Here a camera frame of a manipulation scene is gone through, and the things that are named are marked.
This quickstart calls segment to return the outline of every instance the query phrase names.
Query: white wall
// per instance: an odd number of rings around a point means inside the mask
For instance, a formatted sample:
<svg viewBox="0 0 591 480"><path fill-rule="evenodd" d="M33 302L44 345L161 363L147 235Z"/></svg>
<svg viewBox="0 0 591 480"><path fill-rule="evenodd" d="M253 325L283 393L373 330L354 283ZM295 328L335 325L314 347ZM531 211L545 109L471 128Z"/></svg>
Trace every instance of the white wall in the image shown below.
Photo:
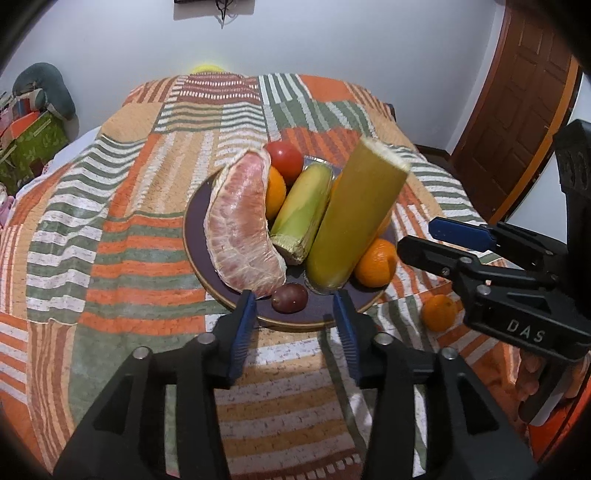
<svg viewBox="0 0 591 480"><path fill-rule="evenodd" d="M579 118L591 122L591 82L587 76L583 76L581 81L570 121ZM509 223L566 243L566 197L560 190L555 155L552 155L540 178L511 215Z"/></svg>
<svg viewBox="0 0 591 480"><path fill-rule="evenodd" d="M503 17L505 16L505 1L496 1L498 3L495 8L495 16L492 20L491 34L488 38L486 50L482 57L480 69L478 70L478 74L476 75L476 80L474 81L474 85L472 86L470 95L466 100L464 110L462 110L460 119L457 122L456 129L453 131L452 136L449 139L449 142L447 143L446 150L450 154L452 154L454 149L456 148L456 145L460 141L460 137L464 133L464 129L468 124L468 120L470 120L470 117L472 116L472 111L476 106L476 102L478 101L478 97L480 96L480 92L482 91L482 87L484 87L484 82L486 81L486 77L488 76L488 71L491 69L492 59L495 56L496 52L496 46L499 43L499 37L501 36L501 28L503 26Z"/></svg>
<svg viewBox="0 0 591 480"><path fill-rule="evenodd" d="M495 0L236 1L251 9L255 2L254 12L221 29L211 16L183 19L211 11L213 0L177 7L173 0L57 0L16 50L0 88L10 89L31 63L53 63L82 134L133 87L202 62L244 74L317 74L366 86L395 105L411 140L447 148L498 8Z"/></svg>

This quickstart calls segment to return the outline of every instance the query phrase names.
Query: brown wooden door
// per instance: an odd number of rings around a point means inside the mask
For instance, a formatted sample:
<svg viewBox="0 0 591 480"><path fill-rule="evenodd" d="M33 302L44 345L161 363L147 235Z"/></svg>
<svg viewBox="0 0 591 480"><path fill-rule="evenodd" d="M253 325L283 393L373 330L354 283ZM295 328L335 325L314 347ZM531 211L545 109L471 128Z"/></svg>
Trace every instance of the brown wooden door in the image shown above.
<svg viewBox="0 0 591 480"><path fill-rule="evenodd" d="M466 193L485 220L522 179L545 137L551 142L548 130L570 66L566 43L547 22L507 8L489 78L452 155Z"/></svg>

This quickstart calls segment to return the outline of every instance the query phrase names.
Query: bedspread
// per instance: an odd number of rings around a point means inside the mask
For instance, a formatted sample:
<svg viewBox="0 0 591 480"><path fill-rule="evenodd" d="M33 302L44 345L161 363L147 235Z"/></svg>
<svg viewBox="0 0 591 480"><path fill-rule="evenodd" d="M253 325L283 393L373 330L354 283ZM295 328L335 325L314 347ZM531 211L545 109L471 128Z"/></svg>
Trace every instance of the bedspread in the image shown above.
<svg viewBox="0 0 591 480"><path fill-rule="evenodd" d="M178 348L226 313L183 248L183 213L198 185L239 150L280 138L342 166L361 135L414 149L386 104L351 83L177 76L133 90L86 151L19 200L0 242L0 395L48 469L134 348ZM437 215L482 222L444 170L419 156L412 172L392 213L399 238L430 238ZM457 348L510 411L515 352L463 326L463 312L447 332L425 330L421 305L440 293L459 302L448 281L399 263L368 313L407 345ZM260 329L251 348L238 384L216 393L233 477L358 478L375 393L348 377L336 330ZM426 428L422 391L415 396L419 473ZM169 409L167 469L175 472L171 416Z"/></svg>

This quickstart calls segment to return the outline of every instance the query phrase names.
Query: tomato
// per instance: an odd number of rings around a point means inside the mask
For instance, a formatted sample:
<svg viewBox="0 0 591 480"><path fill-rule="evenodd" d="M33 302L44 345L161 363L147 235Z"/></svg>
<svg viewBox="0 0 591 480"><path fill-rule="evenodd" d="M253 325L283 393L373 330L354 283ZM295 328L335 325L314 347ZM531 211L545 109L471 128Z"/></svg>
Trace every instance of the tomato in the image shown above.
<svg viewBox="0 0 591 480"><path fill-rule="evenodd" d="M265 149L271 156L271 165L281 173L286 184L292 185L304 168L304 156L295 146L283 140L269 142Z"/></svg>

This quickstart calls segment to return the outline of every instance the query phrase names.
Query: purple plate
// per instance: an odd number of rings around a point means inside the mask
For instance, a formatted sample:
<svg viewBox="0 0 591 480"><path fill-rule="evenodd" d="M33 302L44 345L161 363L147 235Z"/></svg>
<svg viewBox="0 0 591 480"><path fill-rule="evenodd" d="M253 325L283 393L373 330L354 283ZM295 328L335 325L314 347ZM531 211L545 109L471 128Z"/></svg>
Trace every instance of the purple plate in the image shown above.
<svg viewBox="0 0 591 480"><path fill-rule="evenodd" d="M209 206L209 197L216 175L215 173L204 181L189 200L183 221L183 241L189 261L202 286L217 301L233 309L236 307L240 294L229 288L213 268L203 229L203 220ZM393 244L396 243L394 228L391 224L382 237ZM304 269L305 265L288 266L287 282L305 286ZM307 287L306 289L308 290L308 304L306 308L297 313L276 312L271 307L270 297L257 300L256 306L261 324L290 332L313 332L333 326L335 321L332 317L332 295L319 295ZM364 312L371 307L385 290L385 288L366 288L353 277L347 282L345 289L349 292L359 312Z"/></svg>

